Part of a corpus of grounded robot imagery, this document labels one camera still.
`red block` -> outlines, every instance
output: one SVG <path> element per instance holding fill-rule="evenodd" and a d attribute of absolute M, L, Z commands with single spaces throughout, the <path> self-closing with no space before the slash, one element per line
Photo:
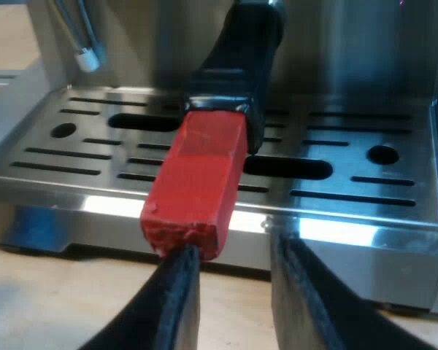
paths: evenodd
<path fill-rule="evenodd" d="M 187 113 L 141 213 L 161 257 L 186 244 L 197 245 L 203 260 L 220 254 L 246 154 L 242 113 Z"/>

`drip tray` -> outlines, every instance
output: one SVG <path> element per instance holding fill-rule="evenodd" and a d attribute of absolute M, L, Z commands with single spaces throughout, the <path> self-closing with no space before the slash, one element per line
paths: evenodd
<path fill-rule="evenodd" d="M 429 105 L 294 98 L 266 111 L 264 144 L 245 162 L 215 262 L 269 269 L 268 233 L 291 230 L 361 297 L 430 309 L 438 176 Z M 0 151 L 0 244 L 152 252 L 139 214 L 180 125 L 176 100 L 147 89 L 48 95 Z"/>
<path fill-rule="evenodd" d="M 180 126 L 175 101 L 103 90 L 51 94 L 4 154 L 0 179 L 146 195 Z M 237 208 L 438 228 L 433 145 L 427 106 L 274 106 L 262 148 L 246 160 Z"/>

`black handle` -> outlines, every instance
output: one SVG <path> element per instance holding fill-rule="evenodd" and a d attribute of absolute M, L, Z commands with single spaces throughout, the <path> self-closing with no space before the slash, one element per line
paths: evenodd
<path fill-rule="evenodd" d="M 256 153 L 263 143 L 266 87 L 283 32 L 283 7 L 235 4 L 212 52 L 191 75 L 184 112 L 216 109 L 245 113 L 248 152 Z"/>
<path fill-rule="evenodd" d="M 360 299 L 298 235 L 273 233 L 271 254 L 272 312 L 281 350 L 433 349 Z"/>
<path fill-rule="evenodd" d="M 199 326 L 199 253 L 172 252 L 130 303 L 80 350 L 196 349 Z"/>

